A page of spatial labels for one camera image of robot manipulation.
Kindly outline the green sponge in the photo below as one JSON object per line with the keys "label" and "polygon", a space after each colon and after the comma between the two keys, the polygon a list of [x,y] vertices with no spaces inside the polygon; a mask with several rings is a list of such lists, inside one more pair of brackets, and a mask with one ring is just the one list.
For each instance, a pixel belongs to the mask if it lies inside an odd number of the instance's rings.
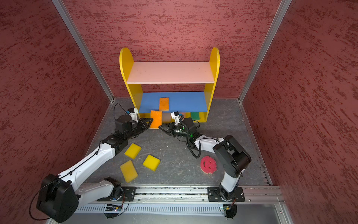
{"label": "green sponge", "polygon": [[198,112],[191,113],[191,118],[193,120],[200,120],[200,113]]}

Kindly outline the cream white sponge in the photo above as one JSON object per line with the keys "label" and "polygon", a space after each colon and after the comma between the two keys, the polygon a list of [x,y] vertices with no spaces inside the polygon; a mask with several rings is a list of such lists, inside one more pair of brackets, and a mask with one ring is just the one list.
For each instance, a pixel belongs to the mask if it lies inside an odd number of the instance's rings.
{"label": "cream white sponge", "polygon": [[171,123],[172,117],[170,113],[162,113],[162,123]]}

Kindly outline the orange sponge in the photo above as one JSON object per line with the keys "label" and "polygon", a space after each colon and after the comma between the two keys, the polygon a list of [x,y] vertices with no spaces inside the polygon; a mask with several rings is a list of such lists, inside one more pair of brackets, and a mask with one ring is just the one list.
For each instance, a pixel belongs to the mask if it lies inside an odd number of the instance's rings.
{"label": "orange sponge", "polygon": [[153,122],[150,125],[150,129],[159,129],[162,125],[162,111],[151,111],[151,118]]}
{"label": "orange sponge", "polygon": [[169,98],[160,98],[159,99],[159,110],[160,111],[169,111],[169,109],[170,109]]}

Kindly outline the small yellow square sponge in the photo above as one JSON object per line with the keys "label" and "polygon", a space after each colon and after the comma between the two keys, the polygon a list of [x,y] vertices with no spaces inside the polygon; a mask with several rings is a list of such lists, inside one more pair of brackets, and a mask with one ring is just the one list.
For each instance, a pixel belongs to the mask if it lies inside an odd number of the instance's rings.
{"label": "small yellow square sponge", "polygon": [[147,158],[145,159],[145,161],[143,162],[143,166],[152,170],[153,172],[155,172],[160,164],[161,160],[152,156],[152,155],[148,155]]}

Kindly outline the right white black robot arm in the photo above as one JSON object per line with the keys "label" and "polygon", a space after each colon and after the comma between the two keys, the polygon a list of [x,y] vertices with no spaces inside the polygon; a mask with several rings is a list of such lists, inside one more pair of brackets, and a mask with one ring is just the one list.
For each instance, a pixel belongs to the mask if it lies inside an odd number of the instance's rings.
{"label": "right white black robot arm", "polygon": [[161,125],[159,130],[174,138],[184,137],[187,148],[195,158],[199,158],[203,151],[214,153],[225,171],[219,185],[221,198],[228,201],[234,197],[239,179],[252,159],[232,135],[207,137],[197,130],[192,118]]}

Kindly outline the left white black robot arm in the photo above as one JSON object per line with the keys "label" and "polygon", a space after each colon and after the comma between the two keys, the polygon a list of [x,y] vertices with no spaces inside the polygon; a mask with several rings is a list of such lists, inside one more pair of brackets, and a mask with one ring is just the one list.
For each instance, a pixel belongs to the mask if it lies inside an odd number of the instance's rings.
{"label": "left white black robot arm", "polygon": [[99,183],[83,186],[85,180],[107,161],[117,156],[135,138],[149,129],[152,118],[138,121],[130,115],[121,115],[115,121],[115,132],[80,162],[58,175],[49,174],[34,196],[36,208],[49,218],[62,223],[69,219],[77,208],[107,198],[111,201],[125,201],[121,183],[113,178],[105,178]]}

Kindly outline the yellow shelf unit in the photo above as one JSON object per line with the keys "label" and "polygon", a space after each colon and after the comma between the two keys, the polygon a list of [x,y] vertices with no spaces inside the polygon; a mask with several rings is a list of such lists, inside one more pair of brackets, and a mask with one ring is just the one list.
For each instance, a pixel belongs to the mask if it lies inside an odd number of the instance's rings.
{"label": "yellow shelf unit", "polygon": [[[214,47],[208,62],[135,62],[131,51],[122,48],[119,66],[130,98],[142,117],[159,110],[159,99],[169,98],[170,112],[200,113],[207,122],[220,71],[220,52]],[[203,91],[144,92],[142,85],[204,84]]]}

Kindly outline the yellow sponge near left gripper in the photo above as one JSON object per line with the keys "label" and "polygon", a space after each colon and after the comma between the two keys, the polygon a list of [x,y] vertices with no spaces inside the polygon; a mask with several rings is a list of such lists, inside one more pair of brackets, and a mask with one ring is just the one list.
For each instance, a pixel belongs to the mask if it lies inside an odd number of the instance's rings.
{"label": "yellow sponge near left gripper", "polygon": [[137,155],[139,154],[139,152],[141,151],[141,146],[132,143],[129,148],[126,150],[125,152],[125,156],[131,158],[131,159],[135,159],[137,157]]}

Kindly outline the large yellow sponge front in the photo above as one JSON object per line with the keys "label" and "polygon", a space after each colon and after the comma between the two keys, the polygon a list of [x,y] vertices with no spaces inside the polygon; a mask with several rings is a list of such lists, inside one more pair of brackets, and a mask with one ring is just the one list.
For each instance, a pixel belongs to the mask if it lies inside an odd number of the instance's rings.
{"label": "large yellow sponge front", "polygon": [[120,169],[127,183],[132,182],[138,177],[138,173],[132,161],[125,162],[120,166]]}

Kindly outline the pink round smiley sponge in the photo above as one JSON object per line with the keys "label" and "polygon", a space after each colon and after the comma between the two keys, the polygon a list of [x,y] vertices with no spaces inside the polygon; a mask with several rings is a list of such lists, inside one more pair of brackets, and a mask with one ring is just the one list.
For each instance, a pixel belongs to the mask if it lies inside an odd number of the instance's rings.
{"label": "pink round smiley sponge", "polygon": [[217,163],[214,158],[205,156],[200,161],[200,169],[206,174],[213,174],[217,171]]}

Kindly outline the left circuit board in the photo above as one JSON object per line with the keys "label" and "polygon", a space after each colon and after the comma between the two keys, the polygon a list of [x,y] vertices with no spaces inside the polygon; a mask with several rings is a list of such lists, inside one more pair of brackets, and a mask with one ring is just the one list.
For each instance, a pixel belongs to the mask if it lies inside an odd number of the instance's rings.
{"label": "left circuit board", "polygon": [[105,207],[105,212],[121,212],[122,209],[122,205],[108,204]]}

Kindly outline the right circuit board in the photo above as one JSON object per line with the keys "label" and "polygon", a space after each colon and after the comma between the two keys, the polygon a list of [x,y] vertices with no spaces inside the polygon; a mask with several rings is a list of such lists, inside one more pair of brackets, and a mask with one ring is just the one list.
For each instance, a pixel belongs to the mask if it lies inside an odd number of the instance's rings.
{"label": "right circuit board", "polygon": [[237,212],[236,205],[223,205],[222,206],[223,212]]}

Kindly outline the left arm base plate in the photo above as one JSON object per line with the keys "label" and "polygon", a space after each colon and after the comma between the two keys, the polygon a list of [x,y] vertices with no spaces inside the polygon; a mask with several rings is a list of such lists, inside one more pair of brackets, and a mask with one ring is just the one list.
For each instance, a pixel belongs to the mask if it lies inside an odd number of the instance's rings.
{"label": "left arm base plate", "polygon": [[122,186],[119,200],[133,202],[137,187]]}

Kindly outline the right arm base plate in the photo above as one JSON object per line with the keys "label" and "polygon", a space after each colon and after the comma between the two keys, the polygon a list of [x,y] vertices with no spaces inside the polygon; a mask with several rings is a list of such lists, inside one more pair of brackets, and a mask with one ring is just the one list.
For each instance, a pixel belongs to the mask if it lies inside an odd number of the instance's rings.
{"label": "right arm base plate", "polygon": [[232,192],[226,192],[221,187],[208,187],[208,200],[210,202],[245,202],[242,187],[236,187]]}

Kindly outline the aluminium front rail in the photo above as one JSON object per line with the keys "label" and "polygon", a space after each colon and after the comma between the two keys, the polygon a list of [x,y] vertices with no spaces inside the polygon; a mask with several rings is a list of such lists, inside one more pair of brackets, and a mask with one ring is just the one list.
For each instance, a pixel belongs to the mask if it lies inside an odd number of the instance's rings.
{"label": "aluminium front rail", "polygon": [[[128,185],[137,187],[134,204],[145,203],[229,203],[210,202],[206,185]],[[245,202],[237,204],[286,203],[279,186],[239,186],[243,188]]]}

